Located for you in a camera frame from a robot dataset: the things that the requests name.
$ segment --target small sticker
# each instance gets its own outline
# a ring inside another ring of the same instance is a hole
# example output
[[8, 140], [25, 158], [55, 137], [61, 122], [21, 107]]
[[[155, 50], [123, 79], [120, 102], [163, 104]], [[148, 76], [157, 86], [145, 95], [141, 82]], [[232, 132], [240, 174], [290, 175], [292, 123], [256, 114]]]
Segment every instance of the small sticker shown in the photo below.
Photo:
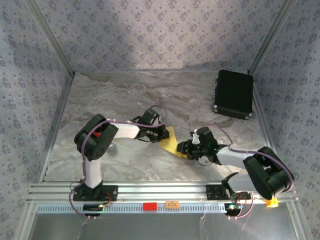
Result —
[[166, 209], [179, 209], [180, 203], [179, 203], [179, 201], [165, 201], [165, 208]]

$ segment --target black mounting plate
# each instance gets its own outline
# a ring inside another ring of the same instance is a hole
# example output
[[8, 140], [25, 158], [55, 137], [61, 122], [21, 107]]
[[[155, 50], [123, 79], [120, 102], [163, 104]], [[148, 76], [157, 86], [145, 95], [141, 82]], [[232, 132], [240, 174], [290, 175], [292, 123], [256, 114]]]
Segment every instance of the black mounting plate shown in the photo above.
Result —
[[227, 189], [221, 185], [206, 185], [206, 199], [207, 200], [229, 200]]
[[242, 192], [236, 192], [234, 193], [231, 197], [231, 200], [251, 200], [251, 194], [250, 192], [247, 191], [242, 191]]
[[103, 185], [100, 183], [95, 188], [90, 188], [86, 184], [77, 187], [74, 190], [73, 201], [95, 201], [95, 202], [108, 202], [109, 196], [111, 197], [111, 201], [114, 202], [117, 200], [118, 196], [118, 186], [117, 185]]

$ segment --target yellow cloth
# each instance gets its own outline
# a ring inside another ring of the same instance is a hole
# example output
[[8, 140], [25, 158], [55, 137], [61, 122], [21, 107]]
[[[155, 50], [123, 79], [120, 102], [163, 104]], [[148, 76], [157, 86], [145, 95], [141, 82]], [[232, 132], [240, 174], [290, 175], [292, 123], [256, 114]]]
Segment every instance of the yellow cloth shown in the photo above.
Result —
[[175, 134], [175, 130], [173, 126], [168, 126], [165, 129], [168, 130], [169, 132], [169, 138], [162, 140], [158, 143], [158, 146], [160, 148], [163, 148], [164, 150], [167, 150], [168, 152], [181, 157], [186, 158], [187, 155], [181, 154], [180, 152], [177, 151], [177, 146], [178, 146], [178, 142], [176, 139], [176, 134]]
[[276, 208], [279, 206], [277, 198], [272, 198], [271, 200], [265, 200], [265, 203], [267, 208]]

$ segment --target floor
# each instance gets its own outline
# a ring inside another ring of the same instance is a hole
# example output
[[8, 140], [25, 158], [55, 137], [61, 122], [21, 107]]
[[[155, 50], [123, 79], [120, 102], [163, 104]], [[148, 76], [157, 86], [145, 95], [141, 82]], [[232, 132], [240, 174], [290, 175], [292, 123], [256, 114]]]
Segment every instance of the floor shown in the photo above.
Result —
[[[125, 121], [141, 116], [154, 104], [167, 109], [165, 125], [174, 126], [178, 143], [190, 139], [191, 130], [217, 125], [231, 136], [235, 148], [261, 148], [265, 141], [255, 114], [242, 120], [212, 112], [216, 76], [217, 72], [77, 73], [45, 180], [78, 181], [83, 176], [74, 137], [93, 115]], [[212, 132], [220, 143], [228, 143], [223, 133], [215, 129]], [[219, 181], [239, 171], [231, 166], [200, 166], [165, 151], [157, 143], [125, 138], [113, 142], [116, 151], [106, 152], [101, 160], [104, 181]], [[206, 159], [199, 162], [208, 163]]]

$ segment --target orange object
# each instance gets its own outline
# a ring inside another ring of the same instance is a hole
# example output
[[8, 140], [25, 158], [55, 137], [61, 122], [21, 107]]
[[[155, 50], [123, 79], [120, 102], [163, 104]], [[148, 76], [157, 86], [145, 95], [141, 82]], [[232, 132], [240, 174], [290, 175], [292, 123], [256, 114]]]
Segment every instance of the orange object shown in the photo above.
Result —
[[179, 209], [180, 203], [179, 203], [179, 201], [165, 201], [165, 208], [166, 209]]
[[279, 206], [277, 198], [272, 198], [271, 200], [265, 200], [265, 203], [267, 208], [276, 208]]

